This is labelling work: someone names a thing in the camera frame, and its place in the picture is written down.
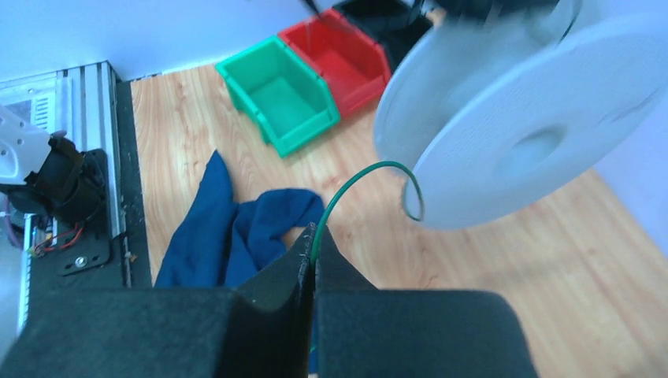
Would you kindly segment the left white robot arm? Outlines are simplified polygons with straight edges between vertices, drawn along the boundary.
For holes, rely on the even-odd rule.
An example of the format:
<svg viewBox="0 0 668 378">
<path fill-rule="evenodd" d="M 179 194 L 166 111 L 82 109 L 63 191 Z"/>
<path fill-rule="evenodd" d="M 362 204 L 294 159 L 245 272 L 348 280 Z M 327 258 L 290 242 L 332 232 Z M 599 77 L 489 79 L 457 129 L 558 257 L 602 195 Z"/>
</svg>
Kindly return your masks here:
<svg viewBox="0 0 668 378">
<path fill-rule="evenodd" d="M 103 150 L 80 151 L 1 107 L 1 192 L 16 209 L 79 224 L 105 211 L 107 189 Z"/>
</svg>

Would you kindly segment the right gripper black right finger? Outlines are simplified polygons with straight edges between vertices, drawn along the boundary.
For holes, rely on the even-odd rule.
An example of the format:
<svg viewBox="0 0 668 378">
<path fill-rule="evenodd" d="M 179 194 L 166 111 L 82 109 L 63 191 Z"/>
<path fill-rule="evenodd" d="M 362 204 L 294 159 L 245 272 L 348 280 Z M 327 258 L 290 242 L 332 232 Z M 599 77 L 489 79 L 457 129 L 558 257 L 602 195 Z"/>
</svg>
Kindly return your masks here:
<svg viewBox="0 0 668 378">
<path fill-rule="evenodd" d="M 316 265 L 321 377 L 535 377 L 521 323 L 492 291 L 370 283 L 329 231 Z"/>
</svg>

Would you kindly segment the white cable spool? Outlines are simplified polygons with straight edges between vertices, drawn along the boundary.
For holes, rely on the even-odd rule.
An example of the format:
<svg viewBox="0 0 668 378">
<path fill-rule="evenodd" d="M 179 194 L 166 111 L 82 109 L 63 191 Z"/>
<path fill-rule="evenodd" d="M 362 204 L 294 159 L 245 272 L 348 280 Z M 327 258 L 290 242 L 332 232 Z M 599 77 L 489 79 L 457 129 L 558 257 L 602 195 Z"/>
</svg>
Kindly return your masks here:
<svg viewBox="0 0 668 378">
<path fill-rule="evenodd" d="M 378 157 L 415 176 L 405 210 L 456 230 L 558 190 L 631 135 L 667 91 L 667 19 L 558 1 L 483 20 L 452 11 L 404 57 L 377 108 Z"/>
</svg>

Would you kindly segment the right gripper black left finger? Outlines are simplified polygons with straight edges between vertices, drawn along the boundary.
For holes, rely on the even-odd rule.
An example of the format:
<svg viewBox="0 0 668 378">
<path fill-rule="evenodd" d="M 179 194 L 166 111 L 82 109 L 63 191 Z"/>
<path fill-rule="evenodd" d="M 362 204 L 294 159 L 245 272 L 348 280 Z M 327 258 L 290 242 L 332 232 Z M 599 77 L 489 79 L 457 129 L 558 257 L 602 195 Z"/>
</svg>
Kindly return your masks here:
<svg viewBox="0 0 668 378">
<path fill-rule="evenodd" d="M 307 226 L 237 288 L 69 288 L 31 305 L 4 377 L 305 377 L 314 272 Z"/>
</svg>

